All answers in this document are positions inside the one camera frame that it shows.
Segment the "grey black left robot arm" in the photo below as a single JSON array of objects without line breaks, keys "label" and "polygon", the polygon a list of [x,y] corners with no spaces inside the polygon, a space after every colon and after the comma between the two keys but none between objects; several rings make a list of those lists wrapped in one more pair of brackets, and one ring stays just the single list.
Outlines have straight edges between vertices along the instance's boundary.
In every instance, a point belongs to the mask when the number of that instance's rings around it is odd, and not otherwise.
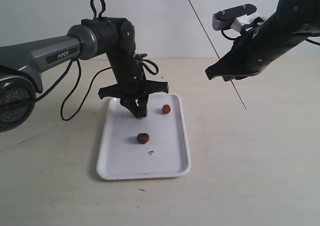
[{"label": "grey black left robot arm", "polygon": [[84,19],[65,36],[4,46],[0,49],[0,130],[24,123],[35,103],[47,95],[42,73],[62,63],[106,55],[116,83],[99,89],[100,98],[114,97],[134,117],[146,117],[149,95],[167,93],[167,82],[150,81],[153,62],[136,53],[135,28],[125,18]]}]

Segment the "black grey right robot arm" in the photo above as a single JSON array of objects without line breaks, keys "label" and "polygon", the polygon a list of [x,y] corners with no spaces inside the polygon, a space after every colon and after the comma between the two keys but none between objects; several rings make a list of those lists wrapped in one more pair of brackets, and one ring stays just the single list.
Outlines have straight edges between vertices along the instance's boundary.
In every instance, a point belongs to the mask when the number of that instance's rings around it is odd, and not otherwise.
[{"label": "black grey right robot arm", "polygon": [[241,80],[260,74],[269,64],[310,37],[320,35],[320,0],[279,0],[267,19],[256,6],[244,4],[212,16],[212,27],[234,30],[229,52],[206,68],[208,79]]}]

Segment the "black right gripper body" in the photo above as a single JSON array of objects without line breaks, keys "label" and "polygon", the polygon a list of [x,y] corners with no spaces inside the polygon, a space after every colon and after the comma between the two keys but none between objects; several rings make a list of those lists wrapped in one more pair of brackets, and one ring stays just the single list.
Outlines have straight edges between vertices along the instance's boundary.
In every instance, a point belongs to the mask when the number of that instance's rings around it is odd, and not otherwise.
[{"label": "black right gripper body", "polygon": [[276,20],[260,25],[243,26],[231,50],[222,58],[231,70],[255,76],[283,54],[283,32]]}]

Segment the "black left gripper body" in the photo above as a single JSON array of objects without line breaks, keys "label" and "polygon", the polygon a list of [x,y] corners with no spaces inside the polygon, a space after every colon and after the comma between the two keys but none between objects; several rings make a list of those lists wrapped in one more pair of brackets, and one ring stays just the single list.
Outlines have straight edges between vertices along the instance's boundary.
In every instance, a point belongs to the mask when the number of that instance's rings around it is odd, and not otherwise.
[{"label": "black left gripper body", "polygon": [[168,82],[147,80],[145,72],[155,76],[159,73],[156,63],[147,54],[106,53],[116,84],[100,88],[98,95],[123,100],[137,100],[153,93],[168,93]]}]

